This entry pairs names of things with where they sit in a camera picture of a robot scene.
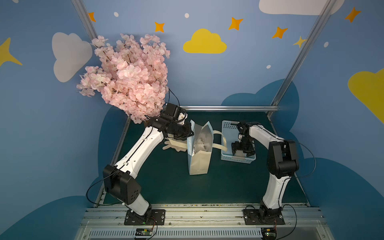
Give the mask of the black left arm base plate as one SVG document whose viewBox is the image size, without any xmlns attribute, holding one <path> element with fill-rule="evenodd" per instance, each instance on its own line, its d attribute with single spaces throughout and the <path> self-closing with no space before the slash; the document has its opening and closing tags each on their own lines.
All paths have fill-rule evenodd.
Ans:
<svg viewBox="0 0 384 240">
<path fill-rule="evenodd" d="M 163 226 L 165 224 L 166 210 L 164 209 L 148 209 L 147 212 L 140 216 L 133 210 L 128 210 L 124 225 L 125 226 L 144 226 L 144 225 L 158 225 Z"/>
</svg>

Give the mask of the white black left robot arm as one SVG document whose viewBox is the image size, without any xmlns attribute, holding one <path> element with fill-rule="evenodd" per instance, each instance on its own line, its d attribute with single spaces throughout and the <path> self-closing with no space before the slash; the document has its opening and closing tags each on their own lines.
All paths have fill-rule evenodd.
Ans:
<svg viewBox="0 0 384 240">
<path fill-rule="evenodd" d="M 180 106 L 167 104 L 159 116 L 148 119 L 144 132 L 131 150 L 115 165 L 104 168 L 105 191 L 136 215 L 148 217 L 150 204 L 141 195 L 141 186 L 136 181 L 142 165 L 164 138 L 185 141 L 193 135 L 187 111 Z"/>
</svg>

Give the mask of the white ice pack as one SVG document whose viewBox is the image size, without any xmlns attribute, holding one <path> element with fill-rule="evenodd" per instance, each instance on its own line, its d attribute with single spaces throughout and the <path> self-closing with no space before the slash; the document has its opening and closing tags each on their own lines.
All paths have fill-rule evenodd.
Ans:
<svg viewBox="0 0 384 240">
<path fill-rule="evenodd" d="M 194 140 L 195 153 L 204 151 L 211 152 L 213 144 L 213 135 L 211 133 L 200 133 Z"/>
</svg>

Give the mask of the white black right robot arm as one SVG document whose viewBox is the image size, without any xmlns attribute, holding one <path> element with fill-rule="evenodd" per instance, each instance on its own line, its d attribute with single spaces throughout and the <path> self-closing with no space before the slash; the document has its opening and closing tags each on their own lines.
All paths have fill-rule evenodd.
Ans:
<svg viewBox="0 0 384 240">
<path fill-rule="evenodd" d="M 280 217 L 287 185 L 299 170 L 296 143 L 278 137 L 256 122 L 240 122 L 237 129 L 239 140 L 232 143 L 233 154 L 242 151 L 248 157 L 254 155 L 256 150 L 252 147 L 252 141 L 261 143 L 268 150 L 269 182 L 257 216 L 262 223 L 271 223 Z"/>
</svg>

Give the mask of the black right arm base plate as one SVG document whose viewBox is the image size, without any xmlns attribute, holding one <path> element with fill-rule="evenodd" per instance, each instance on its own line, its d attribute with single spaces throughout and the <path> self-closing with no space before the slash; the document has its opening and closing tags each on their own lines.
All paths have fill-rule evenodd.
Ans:
<svg viewBox="0 0 384 240">
<path fill-rule="evenodd" d="M 282 208 L 265 209 L 243 209 L 243 217 L 246 225 L 285 225 Z"/>
</svg>

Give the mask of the light blue insulated delivery bag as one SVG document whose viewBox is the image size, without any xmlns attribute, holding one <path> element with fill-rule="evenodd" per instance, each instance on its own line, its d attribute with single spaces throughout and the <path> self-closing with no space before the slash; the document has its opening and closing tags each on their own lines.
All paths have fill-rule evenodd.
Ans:
<svg viewBox="0 0 384 240">
<path fill-rule="evenodd" d="M 169 139 L 169 141 L 171 145 L 187 150 L 191 176 L 207 174 L 213 149 L 227 151 L 227 139 L 222 132 L 214 130 L 210 122 L 200 126 L 191 121 L 191 127 L 195 135 L 188 137 L 185 142 L 174 139 Z M 214 135 L 221 135 L 223 140 L 221 144 L 214 143 Z"/>
</svg>

